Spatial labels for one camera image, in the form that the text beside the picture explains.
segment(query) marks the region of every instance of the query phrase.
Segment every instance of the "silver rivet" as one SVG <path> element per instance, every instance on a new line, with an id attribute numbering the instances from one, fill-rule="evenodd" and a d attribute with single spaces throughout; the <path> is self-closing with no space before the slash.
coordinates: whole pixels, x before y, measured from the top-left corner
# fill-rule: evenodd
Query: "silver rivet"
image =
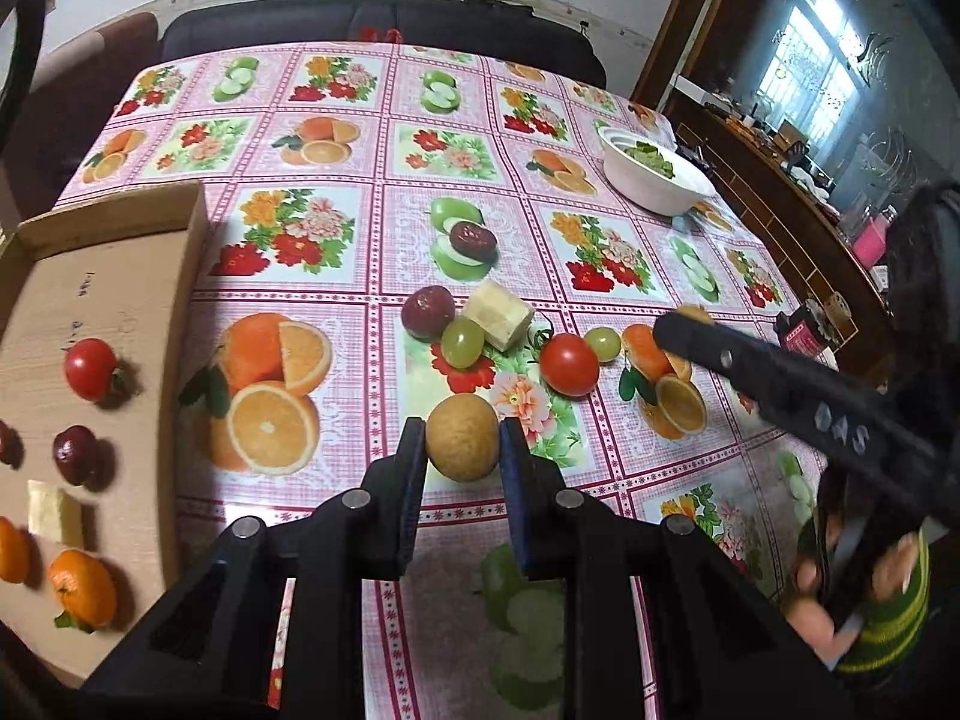
<path id="1" fill-rule="evenodd" d="M 260 520 L 256 517 L 240 517 L 237 522 L 232 524 L 230 529 L 237 538 L 250 538 L 260 530 Z"/>
<path id="2" fill-rule="evenodd" d="M 584 504 L 583 494 L 578 490 L 570 490 L 570 488 L 560 490 L 560 492 L 554 496 L 554 500 L 557 502 L 557 506 L 564 509 L 576 509 Z"/>
<path id="3" fill-rule="evenodd" d="M 666 518 L 666 527 L 670 533 L 676 533 L 677 536 L 687 536 L 693 533 L 696 523 L 685 514 L 670 514 Z"/>
<path id="4" fill-rule="evenodd" d="M 370 494 L 361 488 L 347 490 L 340 499 L 348 509 L 363 509 L 370 502 Z"/>

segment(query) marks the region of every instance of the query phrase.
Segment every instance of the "cherry tomato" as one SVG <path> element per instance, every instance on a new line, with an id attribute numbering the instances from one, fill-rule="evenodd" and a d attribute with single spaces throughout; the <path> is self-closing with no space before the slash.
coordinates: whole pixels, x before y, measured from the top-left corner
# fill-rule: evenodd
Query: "cherry tomato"
<path id="1" fill-rule="evenodd" d="M 551 388 L 568 397 L 583 397 L 600 378 L 600 361 L 586 341 L 573 333 L 559 333 L 547 342 L 539 357 L 541 376 Z"/>
<path id="2" fill-rule="evenodd" d="M 99 338 L 77 341 L 64 358 L 66 383 L 83 400 L 94 403 L 107 397 L 118 367 L 113 349 Z"/>

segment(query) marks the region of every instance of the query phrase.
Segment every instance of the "green grape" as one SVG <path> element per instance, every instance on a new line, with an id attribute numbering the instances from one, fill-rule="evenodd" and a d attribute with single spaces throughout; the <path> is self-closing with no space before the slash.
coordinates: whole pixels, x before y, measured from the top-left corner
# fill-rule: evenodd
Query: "green grape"
<path id="1" fill-rule="evenodd" d="M 584 336 L 587 345 L 596 352 L 600 362 L 616 360 L 620 353 L 620 336 L 610 327 L 594 327 Z"/>
<path id="2" fill-rule="evenodd" d="M 457 317 L 440 337 L 440 354 L 453 367 L 470 367 L 483 353 L 483 328 L 466 317 Z"/>

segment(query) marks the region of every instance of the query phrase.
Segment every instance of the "pink checkered tablecloth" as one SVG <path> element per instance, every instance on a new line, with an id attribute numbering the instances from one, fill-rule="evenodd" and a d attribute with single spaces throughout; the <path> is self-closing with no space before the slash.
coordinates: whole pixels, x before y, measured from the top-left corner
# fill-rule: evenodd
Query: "pink checkered tablecloth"
<path id="1" fill-rule="evenodd" d="M 814 490 L 823 460 L 760 421 L 726 380 L 694 370 L 707 428 L 666 440 L 637 401 L 619 397 L 622 362 L 605 365 L 596 391 L 571 403 L 539 384 L 529 346 L 508 355 L 488 348 L 459 372 L 400 325 L 414 290 L 442 284 L 462 306 L 488 274 L 558 331 L 622 331 L 698 303 L 717 322 L 776 341 L 774 317 L 798 303 L 760 241 L 719 196 L 672 223 L 627 202 L 604 177 L 596 133 L 604 124 L 673 139 L 665 119 L 602 90 L 415 46 L 250 47 L 138 76 L 59 205 L 119 187 L 203 181 L 211 235 L 181 386 L 217 360 L 227 404 L 251 382 L 282 379 L 282 327 L 305 328 L 301 339 L 319 330 L 332 347 L 329 370 L 303 384 L 290 407 L 295 421 L 312 420 L 298 435 L 315 445 L 294 472 L 254 473 L 232 450 L 216 413 L 224 405 L 184 399 L 176 490 L 187 560 L 237 517 L 305 517 L 354 487 L 370 459 L 395 447 L 407 416 L 425 418 L 451 391 L 475 391 L 508 415 L 520 386 L 535 407 L 524 423 L 531 446 L 557 462 L 568 485 L 626 517 L 689 514 L 761 592 L 779 598 L 809 512 L 791 477 Z M 464 203 L 496 235 L 491 269 L 457 269 L 437 253 L 443 217 L 462 215 Z M 272 346 L 257 340 L 264 328 Z M 559 695 L 527 712 L 491 676 L 510 637 L 478 592 L 482 560 L 509 539 L 497 475 L 456 485 L 430 470 L 407 575 L 365 584 L 368 717 L 555 717 Z M 642 613 L 637 619 L 643 641 Z M 656 712 L 648 662 L 642 679 Z"/>

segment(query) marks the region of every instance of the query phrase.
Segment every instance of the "white bowl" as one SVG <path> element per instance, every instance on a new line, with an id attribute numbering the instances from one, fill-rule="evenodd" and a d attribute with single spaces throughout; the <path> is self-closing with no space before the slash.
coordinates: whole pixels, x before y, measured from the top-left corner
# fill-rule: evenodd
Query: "white bowl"
<path id="1" fill-rule="evenodd" d="M 618 127 L 600 127 L 597 134 L 603 143 L 603 171 L 611 184 L 635 205 L 655 214 L 675 217 L 685 214 L 698 200 L 716 194 L 713 184 L 699 167 L 656 141 Z M 673 165 L 673 178 L 650 170 L 617 147 L 635 146 L 637 141 L 656 146 L 664 159 Z"/>

